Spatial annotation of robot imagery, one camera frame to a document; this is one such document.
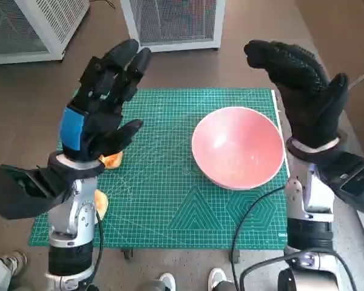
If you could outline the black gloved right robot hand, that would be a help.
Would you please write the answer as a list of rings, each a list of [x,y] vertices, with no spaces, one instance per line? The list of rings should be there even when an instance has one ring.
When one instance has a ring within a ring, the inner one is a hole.
[[[338,138],[348,99],[345,73],[328,79],[315,55],[295,44],[253,39],[244,53],[249,66],[265,70],[278,88],[293,138],[312,149]]]

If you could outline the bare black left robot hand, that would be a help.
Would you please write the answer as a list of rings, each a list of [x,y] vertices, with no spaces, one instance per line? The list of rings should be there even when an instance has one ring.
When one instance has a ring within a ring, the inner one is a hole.
[[[124,150],[143,125],[125,125],[123,105],[132,100],[149,65],[152,52],[134,39],[92,57],[79,79],[80,87],[66,105],[59,138],[66,157],[88,162]]]

